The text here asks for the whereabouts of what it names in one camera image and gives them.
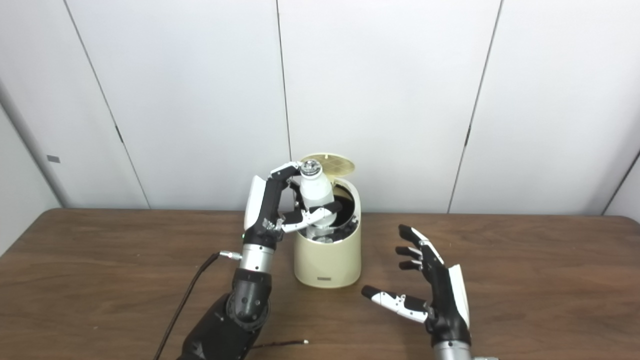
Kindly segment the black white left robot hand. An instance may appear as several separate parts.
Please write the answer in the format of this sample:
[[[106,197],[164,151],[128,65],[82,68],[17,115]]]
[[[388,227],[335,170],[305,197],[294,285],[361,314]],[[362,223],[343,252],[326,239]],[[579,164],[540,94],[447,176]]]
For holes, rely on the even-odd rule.
[[[322,166],[316,161],[290,161],[271,171],[267,180],[255,177],[251,184],[245,212],[244,245],[257,245],[275,250],[286,233],[297,232],[311,226],[331,226],[336,215],[343,209],[335,200],[333,190],[328,196],[312,199],[304,196],[303,190],[310,186],[298,184],[296,176],[316,179],[322,174]],[[292,189],[302,207],[285,214],[279,213],[282,192]]]

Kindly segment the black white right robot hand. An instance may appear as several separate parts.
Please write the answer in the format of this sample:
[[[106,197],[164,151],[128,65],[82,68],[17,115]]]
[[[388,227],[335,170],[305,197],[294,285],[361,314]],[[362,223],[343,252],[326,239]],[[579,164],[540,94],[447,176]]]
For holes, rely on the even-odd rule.
[[[432,346],[462,343],[470,347],[470,309],[466,285],[459,264],[447,266],[434,244],[416,228],[398,225],[398,234],[411,246],[397,246],[397,255],[409,256],[398,268],[419,271],[430,285],[430,300],[364,285],[361,294],[391,312],[421,323]]]

